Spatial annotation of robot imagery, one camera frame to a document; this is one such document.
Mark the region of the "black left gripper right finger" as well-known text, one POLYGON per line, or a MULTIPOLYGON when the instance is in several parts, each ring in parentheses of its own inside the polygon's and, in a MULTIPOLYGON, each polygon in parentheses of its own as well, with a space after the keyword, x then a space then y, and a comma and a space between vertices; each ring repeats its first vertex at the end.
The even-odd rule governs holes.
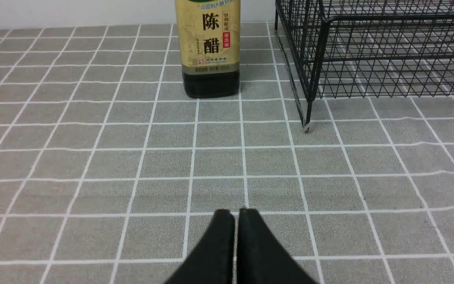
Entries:
POLYGON ((238 284, 317 283, 283 248, 256 209, 241 208, 237 237, 238 284))

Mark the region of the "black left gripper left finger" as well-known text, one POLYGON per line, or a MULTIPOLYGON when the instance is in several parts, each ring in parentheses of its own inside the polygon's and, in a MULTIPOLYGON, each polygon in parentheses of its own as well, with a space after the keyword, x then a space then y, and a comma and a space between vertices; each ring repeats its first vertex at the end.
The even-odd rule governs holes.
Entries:
POLYGON ((235 219, 218 209, 194 249, 166 284, 230 284, 233 280, 235 219))

